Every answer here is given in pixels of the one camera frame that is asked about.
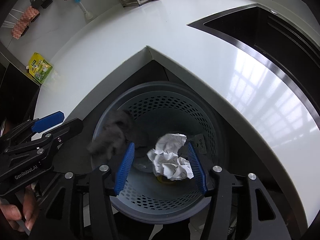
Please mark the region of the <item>person's left hand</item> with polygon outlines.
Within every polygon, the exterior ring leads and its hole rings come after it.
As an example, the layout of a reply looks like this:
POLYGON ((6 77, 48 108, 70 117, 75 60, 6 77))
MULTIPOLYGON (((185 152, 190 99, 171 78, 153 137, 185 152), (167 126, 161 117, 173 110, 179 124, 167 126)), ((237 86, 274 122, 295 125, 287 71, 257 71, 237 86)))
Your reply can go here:
POLYGON ((18 207, 8 204, 8 202, 3 200, 1 200, 1 211, 14 230, 20 232, 24 231, 24 228, 17 223, 22 219, 22 217, 24 217, 24 226, 26 229, 31 231, 39 215, 39 206, 36 201, 32 186, 27 186, 24 191, 23 214, 20 213, 18 207))

